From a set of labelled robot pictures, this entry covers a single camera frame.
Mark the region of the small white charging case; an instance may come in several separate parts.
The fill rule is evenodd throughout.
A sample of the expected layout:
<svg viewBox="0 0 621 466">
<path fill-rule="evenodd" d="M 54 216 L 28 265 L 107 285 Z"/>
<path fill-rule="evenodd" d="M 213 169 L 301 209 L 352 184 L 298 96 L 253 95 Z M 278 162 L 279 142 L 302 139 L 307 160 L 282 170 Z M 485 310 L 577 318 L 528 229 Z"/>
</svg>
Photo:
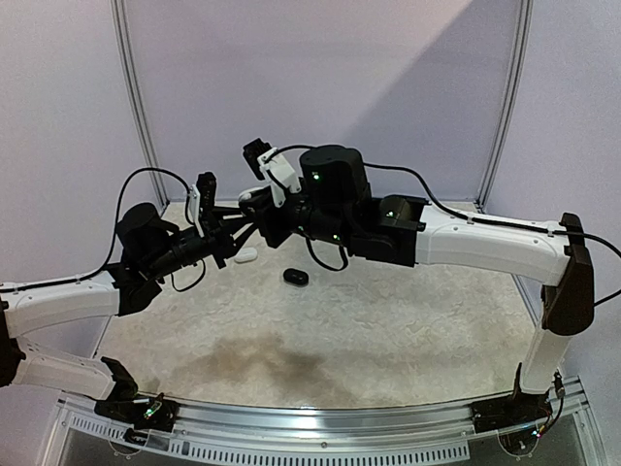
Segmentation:
<svg viewBox="0 0 621 466">
<path fill-rule="evenodd" d="M 244 215 L 252 216 L 270 200 L 270 194 L 271 190 L 267 186 L 246 189 L 238 196 L 238 207 Z"/>
</svg>

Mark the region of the white oval charging case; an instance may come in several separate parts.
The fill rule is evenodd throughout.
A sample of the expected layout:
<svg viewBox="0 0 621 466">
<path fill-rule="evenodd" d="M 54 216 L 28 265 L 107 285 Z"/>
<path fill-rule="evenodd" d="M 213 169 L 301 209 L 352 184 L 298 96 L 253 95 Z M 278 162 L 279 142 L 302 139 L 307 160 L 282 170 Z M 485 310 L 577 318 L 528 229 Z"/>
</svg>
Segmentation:
<svg viewBox="0 0 621 466">
<path fill-rule="evenodd" d="M 258 258 L 256 248 L 242 248 L 235 256 L 234 261 L 239 264 L 248 263 Z"/>
</svg>

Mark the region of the black oval charging case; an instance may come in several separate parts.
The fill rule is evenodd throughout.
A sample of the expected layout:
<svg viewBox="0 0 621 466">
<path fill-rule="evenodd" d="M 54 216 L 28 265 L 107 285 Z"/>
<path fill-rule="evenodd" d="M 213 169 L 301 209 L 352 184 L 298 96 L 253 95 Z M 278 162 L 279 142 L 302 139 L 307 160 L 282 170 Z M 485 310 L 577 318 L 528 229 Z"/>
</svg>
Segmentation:
<svg viewBox="0 0 621 466">
<path fill-rule="evenodd" d="M 299 287 L 307 286 L 310 282 L 310 276 L 307 272 L 294 268 L 285 269 L 282 277 L 286 283 Z"/>
</svg>

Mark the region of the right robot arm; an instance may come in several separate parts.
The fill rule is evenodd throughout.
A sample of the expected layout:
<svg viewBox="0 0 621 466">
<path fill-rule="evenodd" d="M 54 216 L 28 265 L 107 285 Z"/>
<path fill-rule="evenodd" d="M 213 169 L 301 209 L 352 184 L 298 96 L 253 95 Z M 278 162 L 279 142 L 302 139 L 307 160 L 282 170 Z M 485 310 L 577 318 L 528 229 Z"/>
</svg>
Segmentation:
<svg viewBox="0 0 621 466">
<path fill-rule="evenodd" d="M 300 146 L 297 166 L 260 140 L 243 155 L 267 186 L 242 195 L 240 206 L 271 248 L 296 234 L 337 246 L 342 259 L 457 265 L 539 282 L 541 318 L 512 392 L 472 403 L 471 413 L 478 432 L 552 423 L 558 410 L 549 398 L 562 392 L 558 366 L 571 338 L 594 319 L 594 267 L 578 216 L 528 222 L 456 211 L 433 195 L 376 198 L 368 163 L 343 146 Z"/>
</svg>

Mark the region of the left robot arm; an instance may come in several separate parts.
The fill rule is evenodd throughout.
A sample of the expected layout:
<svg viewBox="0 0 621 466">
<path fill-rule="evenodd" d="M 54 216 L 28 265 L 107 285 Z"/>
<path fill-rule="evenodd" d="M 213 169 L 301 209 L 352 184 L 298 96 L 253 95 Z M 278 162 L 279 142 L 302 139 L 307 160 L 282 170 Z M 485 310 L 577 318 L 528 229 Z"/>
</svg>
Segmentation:
<svg viewBox="0 0 621 466">
<path fill-rule="evenodd" d="M 239 208 L 200 212 L 180 229 L 150 203 L 129 209 L 116 225 L 122 244 L 117 263 L 91 278 L 58 284 L 15 284 L 1 300 L 1 384 L 40 385 L 95 400 L 97 415 L 138 430 L 172 431 L 180 405 L 164 394 L 144 396 L 117 360 L 80 357 L 30 342 L 26 334 L 55 324 L 145 310 L 165 278 L 212 257 L 219 267 L 237 254 L 254 227 Z"/>
</svg>

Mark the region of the aluminium table front rail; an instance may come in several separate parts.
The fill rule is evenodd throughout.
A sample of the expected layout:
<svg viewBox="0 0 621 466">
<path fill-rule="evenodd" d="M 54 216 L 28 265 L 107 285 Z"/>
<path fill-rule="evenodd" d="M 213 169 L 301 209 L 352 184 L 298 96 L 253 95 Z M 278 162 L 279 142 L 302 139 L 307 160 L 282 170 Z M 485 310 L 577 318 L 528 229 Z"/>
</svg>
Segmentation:
<svg viewBox="0 0 621 466">
<path fill-rule="evenodd" d="M 565 380 L 553 427 L 479 431 L 468 400 L 418 407 L 271 409 L 183 401 L 169 432 L 135 431 L 65 396 L 48 465 L 599 465 L 581 381 Z"/>
</svg>

